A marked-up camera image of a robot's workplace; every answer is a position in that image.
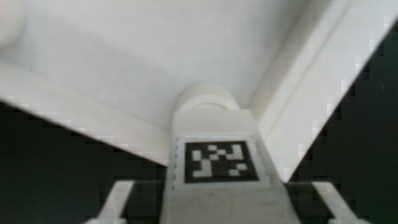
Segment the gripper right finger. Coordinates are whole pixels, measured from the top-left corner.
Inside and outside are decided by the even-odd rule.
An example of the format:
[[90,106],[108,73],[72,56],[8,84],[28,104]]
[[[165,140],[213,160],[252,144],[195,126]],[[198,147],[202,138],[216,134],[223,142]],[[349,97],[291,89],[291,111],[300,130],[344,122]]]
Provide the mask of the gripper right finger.
[[312,182],[312,187],[332,213],[332,218],[328,219],[326,224],[371,224],[356,217],[332,183]]

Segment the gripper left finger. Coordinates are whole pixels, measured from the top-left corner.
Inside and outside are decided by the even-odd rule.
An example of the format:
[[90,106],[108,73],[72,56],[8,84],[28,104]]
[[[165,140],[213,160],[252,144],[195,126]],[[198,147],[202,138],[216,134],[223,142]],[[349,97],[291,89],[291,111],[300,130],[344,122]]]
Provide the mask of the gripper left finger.
[[117,181],[113,183],[104,204],[95,218],[90,218],[83,224],[125,224],[122,211],[134,186],[133,180]]

